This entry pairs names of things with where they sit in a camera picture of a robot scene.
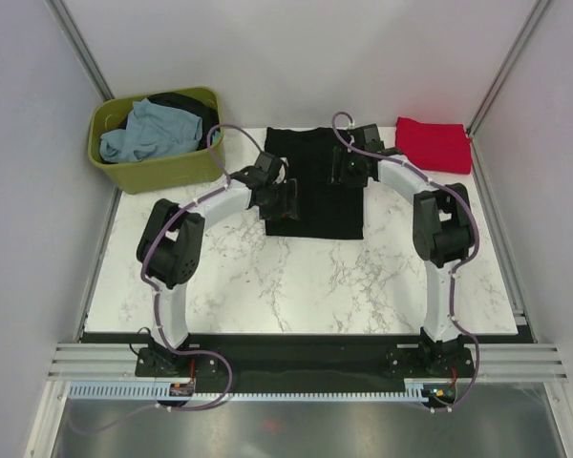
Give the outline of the black t shirt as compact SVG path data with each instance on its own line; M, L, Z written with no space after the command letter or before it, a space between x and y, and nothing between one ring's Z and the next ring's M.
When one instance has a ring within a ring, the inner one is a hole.
M270 220L269 237L361 240L364 193L329 182L333 150L340 145L330 128L307 131L274 129L265 134L265 151L287 160L288 175L297 180L299 218Z

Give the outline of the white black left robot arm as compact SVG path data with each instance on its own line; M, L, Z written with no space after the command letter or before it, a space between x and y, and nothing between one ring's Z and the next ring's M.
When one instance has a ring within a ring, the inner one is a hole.
M298 183L289 175L286 159L261 152L253 165L186 205L165 198L155 203L136 256L140 277L153 290L151 335L163 345L157 362L168 374L180 375L190 365L191 354L180 345L189 336L187 285L200 266L204 232L253 207L265 221L301 218Z

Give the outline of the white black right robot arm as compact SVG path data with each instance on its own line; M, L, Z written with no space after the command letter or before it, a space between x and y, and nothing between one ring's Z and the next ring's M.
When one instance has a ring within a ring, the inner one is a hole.
M422 334L430 341L418 351L420 368L440 375L453 363L444 343L462 334L456 319L456 271L476 256L478 225L467 187L440 184L415 167L396 148L387 148L375 124L334 129L329 182L364 188L369 180L395 190L413 207L413 243L426 269L427 308Z

